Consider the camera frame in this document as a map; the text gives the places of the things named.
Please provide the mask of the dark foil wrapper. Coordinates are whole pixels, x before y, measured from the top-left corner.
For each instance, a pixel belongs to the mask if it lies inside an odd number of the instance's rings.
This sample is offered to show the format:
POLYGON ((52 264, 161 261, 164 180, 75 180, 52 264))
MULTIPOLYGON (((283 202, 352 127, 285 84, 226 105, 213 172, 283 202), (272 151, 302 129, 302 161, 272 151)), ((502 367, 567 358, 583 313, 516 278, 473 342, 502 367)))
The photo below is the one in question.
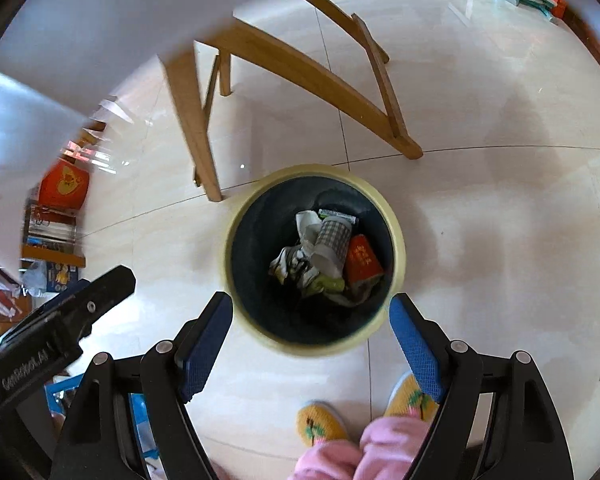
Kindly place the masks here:
POLYGON ((303 247, 297 245, 284 247, 280 251, 270 263, 270 274, 282 285, 288 283, 298 289, 306 289, 320 275, 320 271, 313 265, 303 247))

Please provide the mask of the yellow green snack bag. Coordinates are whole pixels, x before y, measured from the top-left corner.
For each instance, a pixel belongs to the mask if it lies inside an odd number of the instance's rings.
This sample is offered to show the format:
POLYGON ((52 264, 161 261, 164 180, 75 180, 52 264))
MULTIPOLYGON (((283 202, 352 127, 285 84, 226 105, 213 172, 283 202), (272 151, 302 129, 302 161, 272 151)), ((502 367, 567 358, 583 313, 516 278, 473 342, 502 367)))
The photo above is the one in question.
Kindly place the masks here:
POLYGON ((340 294, 345 288, 346 283, 343 278, 330 278, 324 274, 318 274, 317 277, 306 286, 304 294, 306 296, 340 294))

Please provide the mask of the white paper bag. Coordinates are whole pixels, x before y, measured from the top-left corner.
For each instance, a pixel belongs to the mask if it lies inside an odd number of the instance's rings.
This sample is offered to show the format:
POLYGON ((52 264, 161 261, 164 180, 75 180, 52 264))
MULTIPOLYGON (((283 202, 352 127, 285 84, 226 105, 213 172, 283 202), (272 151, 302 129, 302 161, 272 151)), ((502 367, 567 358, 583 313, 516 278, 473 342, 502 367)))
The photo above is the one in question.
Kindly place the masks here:
POLYGON ((304 210, 296 213, 296 226, 303 252, 311 257, 315 243, 320 234, 323 220, 314 210, 304 210))

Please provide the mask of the left yellow slipper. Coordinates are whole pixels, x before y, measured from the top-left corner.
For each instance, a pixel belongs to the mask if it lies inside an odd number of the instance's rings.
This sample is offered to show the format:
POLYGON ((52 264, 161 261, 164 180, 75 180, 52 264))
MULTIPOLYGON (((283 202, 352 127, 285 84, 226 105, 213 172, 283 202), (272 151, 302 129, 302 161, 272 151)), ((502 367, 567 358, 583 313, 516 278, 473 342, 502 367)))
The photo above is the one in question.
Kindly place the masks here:
POLYGON ((346 424, 340 415, 322 401, 310 401, 300 408, 296 429, 307 448, 328 441, 349 440, 346 424))

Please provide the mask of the pink trouser legs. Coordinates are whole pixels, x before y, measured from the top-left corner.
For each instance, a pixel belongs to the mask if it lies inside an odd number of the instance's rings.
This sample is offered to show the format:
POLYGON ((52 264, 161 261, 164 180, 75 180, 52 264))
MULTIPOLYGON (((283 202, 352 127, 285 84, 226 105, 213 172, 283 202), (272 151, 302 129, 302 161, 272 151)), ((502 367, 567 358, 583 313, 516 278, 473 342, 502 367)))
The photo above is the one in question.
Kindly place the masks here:
POLYGON ((426 422, 412 416, 378 418, 359 444, 333 440, 309 448, 289 479, 403 479, 428 430, 426 422))

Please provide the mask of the right yellow slipper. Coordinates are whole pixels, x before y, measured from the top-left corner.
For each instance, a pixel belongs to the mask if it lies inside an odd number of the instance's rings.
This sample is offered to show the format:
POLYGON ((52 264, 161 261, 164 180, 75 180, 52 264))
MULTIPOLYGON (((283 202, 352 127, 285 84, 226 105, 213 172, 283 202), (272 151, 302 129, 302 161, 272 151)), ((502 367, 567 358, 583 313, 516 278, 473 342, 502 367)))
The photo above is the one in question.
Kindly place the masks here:
POLYGON ((405 373, 394 386, 389 396, 385 416, 411 416, 431 422, 439 404, 420 388, 412 372, 405 373))

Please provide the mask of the yellow rimmed trash bin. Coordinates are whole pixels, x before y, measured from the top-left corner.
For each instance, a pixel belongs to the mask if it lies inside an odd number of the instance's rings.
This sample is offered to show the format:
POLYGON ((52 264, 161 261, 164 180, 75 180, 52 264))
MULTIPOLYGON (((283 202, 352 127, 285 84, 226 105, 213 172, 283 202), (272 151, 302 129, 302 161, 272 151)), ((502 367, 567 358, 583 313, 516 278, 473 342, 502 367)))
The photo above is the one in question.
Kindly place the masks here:
POLYGON ((331 166, 261 179, 227 226, 222 271, 245 330, 291 356, 362 344, 388 316, 406 251, 376 188, 331 166))

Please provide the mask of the yellow slipper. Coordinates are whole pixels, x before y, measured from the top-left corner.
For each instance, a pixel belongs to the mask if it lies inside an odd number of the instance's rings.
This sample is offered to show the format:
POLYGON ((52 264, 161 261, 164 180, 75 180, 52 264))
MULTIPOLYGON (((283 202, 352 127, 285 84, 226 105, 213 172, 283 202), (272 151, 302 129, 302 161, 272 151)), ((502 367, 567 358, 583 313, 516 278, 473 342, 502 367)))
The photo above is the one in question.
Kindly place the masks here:
POLYGON ((296 429, 307 448, 328 441, 349 440, 346 424, 340 415, 322 401, 310 401, 300 408, 296 429))
POLYGON ((431 422, 439 404, 420 388, 412 372, 405 373, 394 386, 389 396, 385 416, 411 416, 431 422))

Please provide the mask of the cartoon printed tablecloth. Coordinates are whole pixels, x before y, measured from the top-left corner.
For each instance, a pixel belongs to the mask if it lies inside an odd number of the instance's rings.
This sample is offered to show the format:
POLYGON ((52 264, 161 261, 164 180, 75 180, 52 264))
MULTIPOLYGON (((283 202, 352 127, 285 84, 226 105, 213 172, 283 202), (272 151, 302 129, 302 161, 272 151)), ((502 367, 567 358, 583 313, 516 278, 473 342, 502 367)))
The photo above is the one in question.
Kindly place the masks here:
POLYGON ((106 93, 157 53, 264 0, 0 0, 0 262, 24 193, 106 93))

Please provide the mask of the green black snack packet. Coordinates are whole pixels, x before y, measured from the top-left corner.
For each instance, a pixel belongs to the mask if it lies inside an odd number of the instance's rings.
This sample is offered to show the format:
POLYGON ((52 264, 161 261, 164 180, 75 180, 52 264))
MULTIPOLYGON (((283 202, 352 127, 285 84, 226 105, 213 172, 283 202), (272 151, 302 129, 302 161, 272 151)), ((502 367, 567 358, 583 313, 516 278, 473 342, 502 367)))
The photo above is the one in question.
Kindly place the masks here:
POLYGON ((325 220, 327 218, 332 218, 332 217, 338 218, 341 220, 346 220, 347 222, 350 223, 351 226, 354 226, 355 223, 358 222, 358 218, 356 218, 355 216, 352 216, 352 214, 345 214, 344 212, 336 211, 336 210, 332 210, 332 209, 320 208, 318 210, 318 215, 323 220, 325 220))

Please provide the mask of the checkered paper cup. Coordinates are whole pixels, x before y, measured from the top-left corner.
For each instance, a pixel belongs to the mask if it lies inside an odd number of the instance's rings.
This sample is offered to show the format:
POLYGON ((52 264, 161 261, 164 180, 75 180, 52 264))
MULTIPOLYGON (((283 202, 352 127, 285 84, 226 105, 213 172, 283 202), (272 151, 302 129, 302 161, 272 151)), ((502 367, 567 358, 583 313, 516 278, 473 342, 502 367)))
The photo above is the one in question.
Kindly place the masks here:
POLYGON ((351 233, 352 226, 346 220, 334 217, 323 220, 311 256, 311 262, 321 274, 342 278, 351 233))

